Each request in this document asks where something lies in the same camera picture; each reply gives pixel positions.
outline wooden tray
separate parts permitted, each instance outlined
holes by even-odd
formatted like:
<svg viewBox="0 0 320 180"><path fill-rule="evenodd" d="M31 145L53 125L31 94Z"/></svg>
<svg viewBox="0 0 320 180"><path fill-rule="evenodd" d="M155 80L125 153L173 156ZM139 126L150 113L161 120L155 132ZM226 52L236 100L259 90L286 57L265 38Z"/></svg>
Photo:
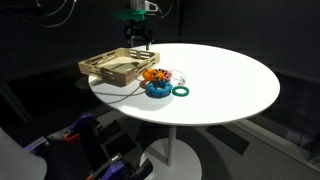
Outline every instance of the wooden tray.
<svg viewBox="0 0 320 180"><path fill-rule="evenodd" d="M119 48L78 65L82 74L96 76L116 86L126 86L159 62L159 53Z"/></svg>

